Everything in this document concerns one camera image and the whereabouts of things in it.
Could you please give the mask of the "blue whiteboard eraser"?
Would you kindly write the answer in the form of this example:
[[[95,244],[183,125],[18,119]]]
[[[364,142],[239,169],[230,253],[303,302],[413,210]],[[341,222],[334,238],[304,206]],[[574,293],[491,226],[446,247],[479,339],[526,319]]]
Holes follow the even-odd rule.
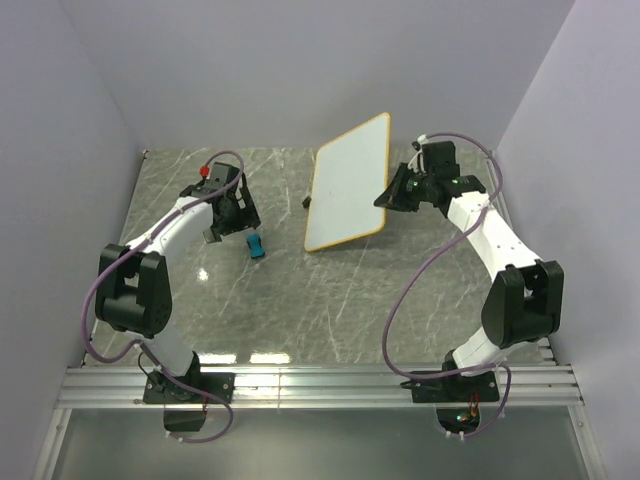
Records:
[[[251,259],[263,258],[266,255],[259,233],[252,233],[247,236],[246,243]]]

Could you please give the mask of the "yellow framed whiteboard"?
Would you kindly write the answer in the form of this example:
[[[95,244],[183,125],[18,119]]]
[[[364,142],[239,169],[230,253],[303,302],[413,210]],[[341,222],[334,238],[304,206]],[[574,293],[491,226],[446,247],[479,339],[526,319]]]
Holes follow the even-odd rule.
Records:
[[[391,116],[382,112],[319,148],[304,249],[316,252],[379,233],[386,211],[374,200],[389,182]]]

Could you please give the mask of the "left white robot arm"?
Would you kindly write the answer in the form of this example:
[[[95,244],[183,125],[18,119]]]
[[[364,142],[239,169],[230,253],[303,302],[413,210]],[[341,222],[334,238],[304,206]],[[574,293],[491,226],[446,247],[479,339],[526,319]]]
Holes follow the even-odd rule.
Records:
[[[239,168],[215,163],[203,167],[201,176],[147,232],[125,245],[108,245],[99,259],[95,315],[151,360],[147,378],[159,403],[228,403],[233,394],[233,375],[202,374],[198,355],[171,323],[169,265],[196,236],[219,242],[257,228],[260,218]]]

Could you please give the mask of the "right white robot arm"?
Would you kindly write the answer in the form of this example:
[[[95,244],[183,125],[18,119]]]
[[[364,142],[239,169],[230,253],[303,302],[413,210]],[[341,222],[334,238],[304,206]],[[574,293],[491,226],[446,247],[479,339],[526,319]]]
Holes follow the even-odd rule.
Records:
[[[524,344],[559,329],[562,267],[529,249],[492,201],[492,195],[473,175],[417,173],[401,164],[390,185],[373,202],[376,207],[399,212],[415,212],[423,203],[439,209],[460,231],[449,244],[468,241],[492,281],[481,309],[480,328],[447,356],[441,371],[403,372],[409,386],[436,383],[448,397],[464,399],[475,390],[476,376],[496,368]]]

